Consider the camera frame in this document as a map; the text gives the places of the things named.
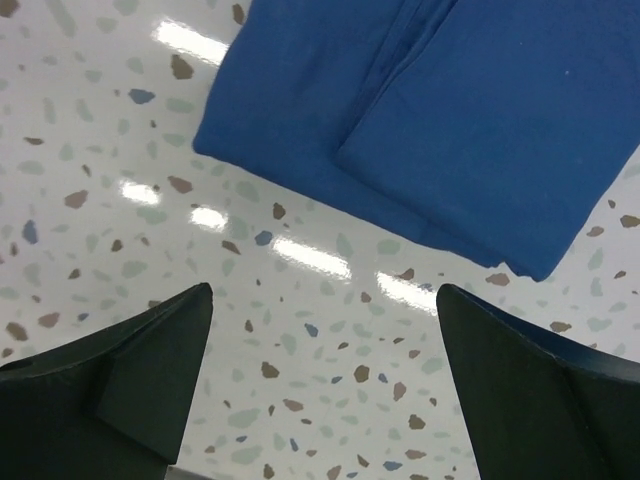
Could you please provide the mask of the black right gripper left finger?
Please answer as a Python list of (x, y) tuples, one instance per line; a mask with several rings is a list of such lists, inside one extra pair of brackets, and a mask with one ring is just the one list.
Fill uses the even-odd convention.
[(162, 479), (176, 463), (213, 315), (200, 283), (1, 368), (4, 479)]

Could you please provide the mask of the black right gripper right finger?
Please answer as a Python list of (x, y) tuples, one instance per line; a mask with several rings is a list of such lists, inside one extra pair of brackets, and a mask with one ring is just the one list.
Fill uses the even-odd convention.
[(638, 363), (453, 284), (436, 304), (481, 478), (638, 478)]

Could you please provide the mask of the blue surgical cloth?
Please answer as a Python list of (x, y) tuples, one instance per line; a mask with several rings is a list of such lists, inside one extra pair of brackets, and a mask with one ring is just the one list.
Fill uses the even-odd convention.
[(635, 1), (255, 1), (193, 148), (541, 281), (638, 144)]

